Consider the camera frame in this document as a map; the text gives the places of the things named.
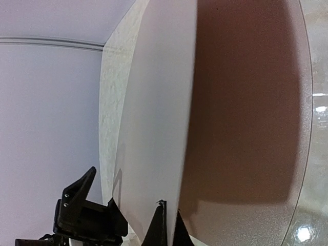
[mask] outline ceiling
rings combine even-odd
[[[1,37],[47,37],[104,44],[135,0],[2,0]]]

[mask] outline textured wall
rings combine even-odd
[[[63,188],[99,167],[101,53],[0,46],[0,245],[52,232]],[[98,173],[89,199],[101,202]]]
[[[118,131],[122,116],[132,56],[140,22],[149,0],[136,0],[108,39],[102,52],[99,95],[99,157],[102,199],[112,197]],[[124,245],[139,240],[129,227]]]

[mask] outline ceiling trim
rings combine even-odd
[[[98,52],[102,52],[104,47],[103,44],[87,41],[40,37],[0,37],[0,45],[42,45]]]

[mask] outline white surface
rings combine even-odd
[[[43,36],[104,44],[134,0],[2,0],[0,36]]]
[[[101,53],[42,46],[0,53],[0,245],[10,246],[51,233],[63,188],[99,166]],[[88,198],[101,202],[99,172]]]
[[[297,4],[297,1],[290,1],[293,4]],[[313,83],[314,83],[314,93],[313,98],[307,95],[308,102],[312,101],[314,103],[314,117],[312,125],[312,139],[309,162],[307,164],[307,170],[304,180],[304,185],[302,188],[302,193],[298,202],[298,208],[294,215],[293,221],[290,224],[290,229],[287,234],[283,245],[326,245],[327,239],[327,208],[328,199],[326,192],[327,184],[327,135],[325,134],[327,129],[327,110],[323,110],[328,105],[328,91],[326,86],[327,74],[325,70],[327,69],[327,49],[325,47],[327,27],[325,22],[326,17],[326,0],[303,0],[301,1],[303,11],[305,13],[305,21],[307,26],[307,34],[309,35],[311,56],[312,56],[312,66],[313,66]],[[231,221],[231,217],[222,216],[227,218],[227,221]],[[249,216],[249,214],[241,212],[241,217]],[[249,220],[244,221],[246,227],[250,230]],[[275,221],[267,220],[260,226],[263,228],[265,225],[271,225]],[[231,230],[227,230],[227,224],[223,225],[222,235],[226,236],[227,233],[231,233]],[[276,245],[281,244],[281,237],[275,237],[277,234],[274,231],[270,231],[270,235],[276,238]],[[233,234],[230,238],[234,240],[238,236],[254,236],[254,230],[252,233],[246,234],[241,230],[238,230],[236,234]],[[252,245],[263,245],[259,240],[254,239]]]
[[[197,1],[150,1],[134,51],[113,197],[143,240],[160,199],[172,245],[187,140]],[[121,183],[116,184],[119,171]]]
[[[299,1],[200,3],[181,215],[208,245],[280,246],[311,132]]]
[[[106,42],[101,61],[99,159],[104,204],[112,198],[118,131],[132,56],[149,0],[136,0]]]
[[[83,246],[83,242],[69,238],[69,246]]]

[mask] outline black bracket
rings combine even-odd
[[[107,207],[86,200],[95,175],[96,168],[92,167],[64,189],[56,205],[53,231],[91,244],[119,246],[128,234],[128,222],[114,200]]]
[[[39,240],[16,239],[15,246],[68,246],[68,239],[82,241],[84,246],[120,246],[128,234],[128,222],[115,201],[107,206],[87,201],[96,168],[66,187],[55,210],[54,235]],[[167,202],[159,201],[141,246],[168,246]],[[173,246],[194,246],[180,213],[177,213]]]

